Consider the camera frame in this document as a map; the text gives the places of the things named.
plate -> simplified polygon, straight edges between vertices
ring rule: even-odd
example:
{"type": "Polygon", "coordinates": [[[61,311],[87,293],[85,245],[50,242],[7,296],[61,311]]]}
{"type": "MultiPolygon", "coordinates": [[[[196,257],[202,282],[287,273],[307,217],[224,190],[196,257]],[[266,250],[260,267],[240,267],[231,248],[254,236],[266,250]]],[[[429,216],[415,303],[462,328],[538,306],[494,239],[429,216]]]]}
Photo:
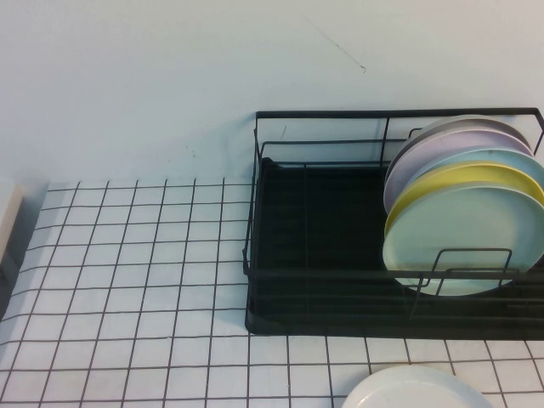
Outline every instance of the plate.
{"type": "Polygon", "coordinates": [[[493,408],[477,390],[434,368],[399,365],[364,379],[342,408],[493,408]]]}
{"type": "Polygon", "coordinates": [[[494,161],[453,163],[435,168],[423,174],[406,187],[391,208],[391,212],[385,223],[385,234],[388,233],[391,224],[399,214],[415,200],[453,184],[476,181],[503,184],[508,188],[519,190],[533,197],[544,206],[544,191],[542,191],[542,187],[533,178],[519,171],[517,168],[494,161]]]}
{"type": "MultiPolygon", "coordinates": [[[[383,243],[389,270],[432,270],[441,249],[510,248],[509,267],[525,272],[544,252],[544,207],[530,195],[493,183],[446,187],[412,202],[383,243]]],[[[507,253],[444,252],[436,270],[502,268],[507,253]]],[[[417,285],[418,279],[398,279],[417,285]]],[[[436,294],[440,280],[421,292],[436,294]]],[[[445,280],[440,295],[461,296],[496,288],[496,280],[445,280]]]]}
{"type": "Polygon", "coordinates": [[[389,173],[396,162],[404,155],[413,145],[418,142],[421,142],[425,138],[436,134],[438,132],[443,132],[445,130],[450,130],[452,128],[457,128],[460,126],[477,126],[485,127],[491,130],[498,130],[499,132],[508,133],[514,138],[521,140],[528,147],[529,142],[517,129],[507,125],[504,122],[498,121],[489,116],[482,115],[460,115],[460,116],[449,116],[439,121],[433,122],[430,125],[427,125],[419,131],[418,134],[413,135],[411,138],[407,139],[402,146],[400,146],[399,153],[394,157],[394,159],[389,164],[388,170],[385,175],[385,179],[389,177],[389,173]]]}
{"type": "Polygon", "coordinates": [[[517,168],[532,177],[544,189],[544,167],[533,157],[527,156],[511,149],[466,149],[455,155],[442,156],[435,161],[431,161],[427,166],[423,166],[416,174],[412,176],[406,185],[410,185],[414,180],[428,173],[435,168],[447,166],[448,164],[472,162],[484,160],[506,164],[507,166],[517,168]]]}
{"type": "Polygon", "coordinates": [[[453,155],[469,147],[507,147],[533,156],[529,147],[508,133],[485,127],[459,127],[433,134],[412,146],[391,170],[383,190],[383,205],[389,213],[408,180],[437,157],[453,155]]]}

stacked plates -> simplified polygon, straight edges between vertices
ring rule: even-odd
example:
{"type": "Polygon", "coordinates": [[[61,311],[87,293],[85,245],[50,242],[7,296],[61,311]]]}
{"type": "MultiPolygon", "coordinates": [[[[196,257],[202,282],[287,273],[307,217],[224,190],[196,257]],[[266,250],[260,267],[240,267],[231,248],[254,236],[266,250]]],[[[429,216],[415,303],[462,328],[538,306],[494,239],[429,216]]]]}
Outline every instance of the stacked plates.
{"type": "MultiPolygon", "coordinates": [[[[383,261],[389,270],[499,269],[509,249],[508,267],[525,272],[544,253],[543,187],[544,168],[506,123],[471,115],[425,127],[406,140],[388,169],[383,261]],[[442,252],[434,265],[443,249],[462,250],[442,252]]],[[[431,280],[421,291],[436,294],[439,285],[431,280]]],[[[445,280],[439,295],[497,285],[445,280]]]]}

dish rack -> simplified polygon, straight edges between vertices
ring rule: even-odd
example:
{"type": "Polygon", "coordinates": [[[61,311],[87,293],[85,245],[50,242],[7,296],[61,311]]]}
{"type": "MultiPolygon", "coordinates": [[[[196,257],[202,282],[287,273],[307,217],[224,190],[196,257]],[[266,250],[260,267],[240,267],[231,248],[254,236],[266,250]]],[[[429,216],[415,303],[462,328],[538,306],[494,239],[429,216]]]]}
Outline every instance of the dish rack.
{"type": "Polygon", "coordinates": [[[257,112],[243,249],[249,280],[247,330],[269,335],[544,339],[541,262],[520,273],[508,267],[509,248],[444,248],[432,270],[387,271],[383,265],[383,182],[390,158],[418,130],[418,121],[466,114],[533,121],[538,151],[544,119],[536,108],[257,112]],[[335,129],[340,120],[355,129],[355,137],[344,138],[343,131],[339,140],[331,132],[319,140],[312,132],[301,131],[297,137],[301,128],[292,126],[295,139],[284,138],[283,123],[310,123],[326,133],[319,123],[335,129]],[[263,123],[280,123],[264,135],[264,142],[259,140],[263,123]],[[504,252],[505,264],[497,269],[436,270],[440,257],[452,251],[504,252]],[[395,278],[418,283],[403,286],[395,278]],[[493,280],[497,288],[460,297],[421,293],[430,279],[493,280]]]}

wall scratch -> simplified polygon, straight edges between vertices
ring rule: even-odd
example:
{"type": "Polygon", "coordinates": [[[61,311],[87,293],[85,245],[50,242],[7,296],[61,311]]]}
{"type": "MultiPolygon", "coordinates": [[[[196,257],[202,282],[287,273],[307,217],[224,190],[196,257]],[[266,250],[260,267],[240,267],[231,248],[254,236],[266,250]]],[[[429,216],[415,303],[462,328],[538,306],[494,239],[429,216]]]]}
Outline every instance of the wall scratch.
{"type": "Polygon", "coordinates": [[[366,73],[366,67],[362,65],[357,59],[355,59],[348,51],[346,51],[344,48],[340,47],[340,44],[332,40],[329,36],[326,35],[326,33],[321,30],[312,20],[310,20],[308,17],[303,15],[304,19],[309,22],[309,24],[314,27],[317,32],[321,34],[322,37],[324,37],[329,43],[332,45],[335,45],[340,51],[342,51],[350,60],[352,60],[359,68],[363,70],[363,73],[366,73]]]}

grid pattern surface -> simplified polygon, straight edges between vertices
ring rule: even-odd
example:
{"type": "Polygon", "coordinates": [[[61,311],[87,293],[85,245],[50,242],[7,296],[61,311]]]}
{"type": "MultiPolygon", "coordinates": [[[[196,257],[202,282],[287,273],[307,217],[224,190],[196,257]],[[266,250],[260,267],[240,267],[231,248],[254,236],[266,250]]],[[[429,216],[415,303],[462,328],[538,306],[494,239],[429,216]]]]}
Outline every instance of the grid pattern surface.
{"type": "Polygon", "coordinates": [[[544,406],[544,342],[254,337],[247,180],[52,185],[0,323],[1,405],[321,408],[383,368],[544,406]]]}

